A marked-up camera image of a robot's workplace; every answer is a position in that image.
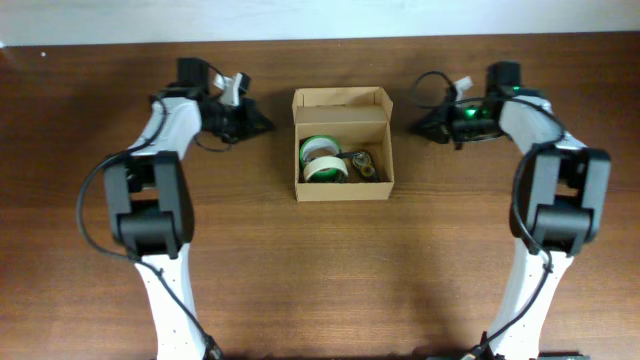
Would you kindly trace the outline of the green tape roll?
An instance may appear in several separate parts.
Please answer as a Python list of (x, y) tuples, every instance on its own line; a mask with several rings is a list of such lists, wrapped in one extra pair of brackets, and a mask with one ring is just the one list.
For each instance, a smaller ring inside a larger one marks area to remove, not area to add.
[[(299, 162), (302, 171), (306, 165), (318, 157), (323, 156), (335, 156), (342, 152), (339, 142), (331, 136), (316, 135), (307, 138), (301, 145), (299, 150)], [(335, 170), (328, 170), (326, 172), (320, 172), (312, 177), (312, 180), (307, 183), (320, 183), (320, 182), (340, 182), (345, 178), (338, 174)]]

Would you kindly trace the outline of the brown cardboard box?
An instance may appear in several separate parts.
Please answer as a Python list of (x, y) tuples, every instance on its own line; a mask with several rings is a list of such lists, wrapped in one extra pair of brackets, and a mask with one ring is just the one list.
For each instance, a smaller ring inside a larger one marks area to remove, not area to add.
[[(384, 88), (299, 88), (294, 91), (294, 188), (299, 202), (387, 200), (394, 186), (391, 142), (393, 102)], [(309, 137), (334, 137), (342, 152), (366, 151), (379, 182), (361, 178), (351, 159), (342, 159), (349, 175), (340, 182), (307, 183), (299, 150)]]

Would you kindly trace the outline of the cream masking tape roll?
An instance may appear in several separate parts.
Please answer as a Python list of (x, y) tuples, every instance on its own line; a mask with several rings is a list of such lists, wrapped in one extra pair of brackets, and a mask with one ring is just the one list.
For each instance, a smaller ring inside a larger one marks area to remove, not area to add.
[(346, 178), (349, 173), (345, 162), (335, 156), (318, 157), (309, 162), (303, 170), (303, 176), (306, 182), (310, 182), (314, 175), (328, 170), (335, 170)]

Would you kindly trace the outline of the yellow black utility knife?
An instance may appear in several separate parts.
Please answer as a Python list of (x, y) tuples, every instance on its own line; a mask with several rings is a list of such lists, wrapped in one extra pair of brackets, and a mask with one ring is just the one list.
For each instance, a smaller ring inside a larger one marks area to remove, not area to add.
[(368, 182), (379, 182), (377, 170), (371, 156), (365, 152), (356, 152), (351, 158), (352, 166), (361, 178)]

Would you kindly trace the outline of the black clear gel pen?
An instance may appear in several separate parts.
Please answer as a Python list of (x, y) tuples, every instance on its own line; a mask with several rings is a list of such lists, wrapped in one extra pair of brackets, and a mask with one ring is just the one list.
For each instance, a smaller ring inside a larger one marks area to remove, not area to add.
[(351, 152), (341, 152), (336, 154), (335, 156), (341, 159), (353, 159), (363, 156), (369, 156), (366, 151), (351, 151)]

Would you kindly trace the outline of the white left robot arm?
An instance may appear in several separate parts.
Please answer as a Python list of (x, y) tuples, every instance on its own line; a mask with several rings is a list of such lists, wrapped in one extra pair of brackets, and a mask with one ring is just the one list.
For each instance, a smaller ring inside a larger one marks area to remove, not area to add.
[(144, 283), (159, 359), (224, 356), (196, 314), (189, 272), (195, 215), (182, 160), (202, 132), (231, 148), (273, 130), (246, 95), (250, 82), (201, 58), (178, 59), (176, 80), (149, 99), (139, 138), (102, 167), (111, 233)]

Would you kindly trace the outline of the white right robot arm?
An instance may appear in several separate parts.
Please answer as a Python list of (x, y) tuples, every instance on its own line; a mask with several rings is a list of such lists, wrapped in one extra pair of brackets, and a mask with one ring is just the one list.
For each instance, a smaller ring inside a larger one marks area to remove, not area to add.
[(517, 62), (487, 69), (485, 92), (464, 94), (470, 78), (448, 80), (442, 100), (428, 104), (410, 88), (425, 115), (411, 132), (462, 149), (502, 137), (522, 154), (511, 192), (509, 227), (514, 260), (504, 296), (481, 340), (465, 359), (541, 359), (542, 328), (563, 275), (599, 232), (611, 157), (576, 139), (550, 100), (521, 81)]

